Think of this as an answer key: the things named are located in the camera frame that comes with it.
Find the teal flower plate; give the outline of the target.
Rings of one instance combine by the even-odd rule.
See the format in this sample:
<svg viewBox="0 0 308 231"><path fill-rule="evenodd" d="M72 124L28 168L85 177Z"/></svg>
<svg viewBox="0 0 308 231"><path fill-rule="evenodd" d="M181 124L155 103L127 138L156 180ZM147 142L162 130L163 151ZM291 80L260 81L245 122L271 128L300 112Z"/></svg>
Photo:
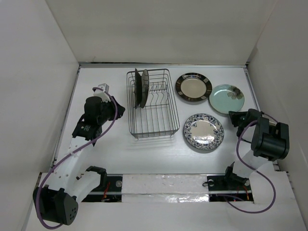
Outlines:
<svg viewBox="0 0 308 231"><path fill-rule="evenodd" d="M228 114L229 111L239 112L244 105L245 98L238 87L221 84L212 90L209 101L216 111Z"/></svg>

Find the brown rimmed cream plate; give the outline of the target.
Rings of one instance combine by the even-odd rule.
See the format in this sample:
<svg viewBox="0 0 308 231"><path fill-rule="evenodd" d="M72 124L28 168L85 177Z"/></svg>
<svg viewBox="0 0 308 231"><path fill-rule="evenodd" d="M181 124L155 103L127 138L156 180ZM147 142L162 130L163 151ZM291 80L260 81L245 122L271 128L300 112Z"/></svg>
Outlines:
<svg viewBox="0 0 308 231"><path fill-rule="evenodd" d="M142 77L135 68L135 109L138 108L142 101Z"/></svg>

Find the tree pattern cream plate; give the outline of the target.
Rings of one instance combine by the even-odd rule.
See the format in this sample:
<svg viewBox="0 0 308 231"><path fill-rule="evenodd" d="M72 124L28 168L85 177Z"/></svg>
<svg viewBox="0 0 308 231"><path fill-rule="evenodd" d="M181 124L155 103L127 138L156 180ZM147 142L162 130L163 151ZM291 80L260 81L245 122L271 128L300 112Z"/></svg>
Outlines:
<svg viewBox="0 0 308 231"><path fill-rule="evenodd" d="M147 69L144 69L141 76L141 84L142 84L142 96L140 107L144 108L147 102L148 94L149 94L149 73Z"/></svg>

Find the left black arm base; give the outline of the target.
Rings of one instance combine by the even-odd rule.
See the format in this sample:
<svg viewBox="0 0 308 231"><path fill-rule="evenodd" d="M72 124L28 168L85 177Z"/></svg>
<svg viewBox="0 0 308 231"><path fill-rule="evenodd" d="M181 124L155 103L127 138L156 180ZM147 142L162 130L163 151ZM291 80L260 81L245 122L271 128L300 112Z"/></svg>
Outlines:
<svg viewBox="0 0 308 231"><path fill-rule="evenodd" d="M105 187L97 187L92 190L82 202L113 203L122 201L123 175L107 175Z"/></svg>

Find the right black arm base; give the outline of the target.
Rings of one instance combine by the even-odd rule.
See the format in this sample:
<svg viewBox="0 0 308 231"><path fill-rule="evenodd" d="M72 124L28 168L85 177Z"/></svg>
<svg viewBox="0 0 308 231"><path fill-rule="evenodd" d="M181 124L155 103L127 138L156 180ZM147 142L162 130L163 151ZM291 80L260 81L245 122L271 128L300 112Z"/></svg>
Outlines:
<svg viewBox="0 0 308 231"><path fill-rule="evenodd" d="M206 177L203 187L208 188L208 191L252 191L250 184L244 185L237 181L227 183L223 175L209 175ZM209 194L210 202L226 202L226 201L250 201L252 202L252 193L246 194Z"/></svg>

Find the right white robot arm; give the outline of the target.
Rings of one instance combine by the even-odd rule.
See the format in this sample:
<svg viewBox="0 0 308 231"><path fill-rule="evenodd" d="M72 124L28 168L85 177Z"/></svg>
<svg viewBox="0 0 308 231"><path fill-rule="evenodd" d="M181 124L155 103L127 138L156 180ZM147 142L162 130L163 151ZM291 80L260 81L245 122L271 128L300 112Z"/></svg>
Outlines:
<svg viewBox="0 0 308 231"><path fill-rule="evenodd" d="M249 109L246 112L229 111L231 123L237 130L238 141L236 154L238 161L227 167L222 183L227 189L234 189L239 184L244 185L250 175L258 170L268 161L283 160L289 153L289 125L276 122L270 123L271 116L256 109ZM243 157L239 155L239 146L244 133L248 128L254 126L254 134L250 148Z"/></svg>

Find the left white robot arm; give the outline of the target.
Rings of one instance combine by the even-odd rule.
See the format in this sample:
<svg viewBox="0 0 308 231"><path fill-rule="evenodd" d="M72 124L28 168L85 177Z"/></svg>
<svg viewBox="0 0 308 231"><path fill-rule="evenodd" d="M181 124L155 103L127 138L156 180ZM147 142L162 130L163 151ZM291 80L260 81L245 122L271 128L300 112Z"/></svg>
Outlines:
<svg viewBox="0 0 308 231"><path fill-rule="evenodd" d="M90 150L123 116L125 108L109 93L86 99L84 114L72 133L67 152L50 169L33 191L37 217L48 230L70 225L77 215L79 204L93 190L107 186L106 169L90 166L80 172Z"/></svg>

